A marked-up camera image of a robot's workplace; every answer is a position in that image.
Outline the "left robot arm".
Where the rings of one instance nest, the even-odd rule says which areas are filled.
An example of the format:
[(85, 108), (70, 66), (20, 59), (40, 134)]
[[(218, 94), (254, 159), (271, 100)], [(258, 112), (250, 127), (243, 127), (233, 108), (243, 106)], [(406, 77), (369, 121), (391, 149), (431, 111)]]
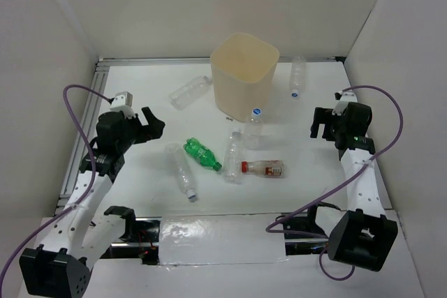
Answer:
[(27, 292), (39, 297), (82, 297), (95, 263), (117, 239), (130, 241), (138, 233), (133, 209), (111, 206), (96, 211), (123, 168), (124, 154), (134, 144), (157, 140), (165, 123), (148, 107), (147, 120), (122, 111), (98, 118), (96, 137), (82, 159), (75, 188), (59, 217), (49, 220), (48, 234), (36, 248), (23, 250), (20, 269)]

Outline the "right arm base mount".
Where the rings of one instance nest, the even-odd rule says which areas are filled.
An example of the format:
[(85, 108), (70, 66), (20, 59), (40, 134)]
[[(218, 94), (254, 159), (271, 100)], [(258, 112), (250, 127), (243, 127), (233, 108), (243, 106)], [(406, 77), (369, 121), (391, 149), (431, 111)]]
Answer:
[(280, 214), (265, 231), (283, 234), (287, 256), (317, 255), (327, 246), (330, 232), (345, 213), (336, 205), (319, 202), (294, 217)]

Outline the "long clear bottle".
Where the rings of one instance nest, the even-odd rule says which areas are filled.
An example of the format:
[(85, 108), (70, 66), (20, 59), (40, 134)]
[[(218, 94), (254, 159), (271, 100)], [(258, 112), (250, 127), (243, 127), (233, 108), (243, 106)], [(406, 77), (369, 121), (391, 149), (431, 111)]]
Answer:
[(185, 194), (189, 202), (195, 202), (198, 199), (196, 191), (196, 180), (184, 155), (183, 148), (177, 144), (168, 144), (165, 147), (169, 166), (176, 178), (177, 185), (181, 192)]

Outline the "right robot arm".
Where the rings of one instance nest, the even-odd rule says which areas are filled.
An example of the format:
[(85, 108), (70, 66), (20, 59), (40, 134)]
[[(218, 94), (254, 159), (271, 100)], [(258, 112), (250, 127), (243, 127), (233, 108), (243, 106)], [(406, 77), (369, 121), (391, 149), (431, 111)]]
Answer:
[(305, 229), (313, 237), (326, 233), (328, 257), (346, 265), (380, 271), (397, 237), (397, 223), (386, 217), (375, 175), (374, 141), (366, 136), (372, 110), (361, 103), (342, 103), (335, 109), (318, 107), (310, 136), (332, 141), (344, 169), (347, 210), (318, 206), (306, 217)]

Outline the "red cap labelled bottle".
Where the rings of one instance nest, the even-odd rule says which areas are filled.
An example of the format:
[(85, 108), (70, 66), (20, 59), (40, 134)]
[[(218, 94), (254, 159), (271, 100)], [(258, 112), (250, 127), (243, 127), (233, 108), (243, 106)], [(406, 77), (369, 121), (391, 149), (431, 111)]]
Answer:
[(273, 161), (242, 161), (241, 172), (243, 174), (253, 174), (259, 177), (282, 177), (284, 162)]

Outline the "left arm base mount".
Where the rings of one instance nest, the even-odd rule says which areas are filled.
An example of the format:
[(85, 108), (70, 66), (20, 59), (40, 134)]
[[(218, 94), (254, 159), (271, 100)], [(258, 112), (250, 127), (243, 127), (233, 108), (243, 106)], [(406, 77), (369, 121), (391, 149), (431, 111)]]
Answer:
[(124, 234), (102, 254), (101, 259), (139, 259), (143, 265), (159, 264), (160, 218), (137, 218), (133, 209), (111, 206), (103, 214), (125, 220)]

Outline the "green plastic bottle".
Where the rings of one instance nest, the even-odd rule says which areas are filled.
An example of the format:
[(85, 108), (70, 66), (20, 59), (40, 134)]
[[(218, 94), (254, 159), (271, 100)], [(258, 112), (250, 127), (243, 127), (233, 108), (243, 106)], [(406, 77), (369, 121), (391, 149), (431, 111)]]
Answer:
[(222, 164), (216, 159), (214, 153), (196, 138), (189, 138), (183, 147), (185, 152), (199, 165), (210, 168), (216, 172), (219, 172), (222, 169)]

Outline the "clear bottle blue cap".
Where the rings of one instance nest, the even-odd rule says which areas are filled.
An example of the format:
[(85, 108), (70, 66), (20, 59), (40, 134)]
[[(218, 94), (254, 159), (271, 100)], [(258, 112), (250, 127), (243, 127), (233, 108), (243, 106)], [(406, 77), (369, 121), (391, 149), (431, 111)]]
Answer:
[(262, 110), (254, 108), (244, 123), (243, 142), (247, 149), (257, 149), (259, 147), (262, 129)]

